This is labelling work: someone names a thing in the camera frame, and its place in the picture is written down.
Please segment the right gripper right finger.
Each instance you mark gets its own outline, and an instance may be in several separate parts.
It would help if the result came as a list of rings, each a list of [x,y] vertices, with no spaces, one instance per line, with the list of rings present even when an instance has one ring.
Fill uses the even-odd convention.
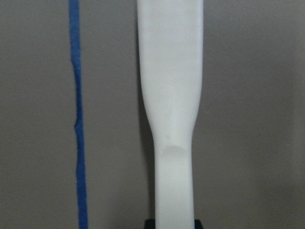
[[[195,229],[204,229],[204,227],[199,219],[194,220],[194,228]]]

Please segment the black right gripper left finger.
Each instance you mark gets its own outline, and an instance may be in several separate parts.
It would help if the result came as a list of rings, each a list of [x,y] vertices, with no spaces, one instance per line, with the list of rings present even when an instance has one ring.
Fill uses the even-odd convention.
[[[144,229],[155,229],[155,219],[146,219]]]

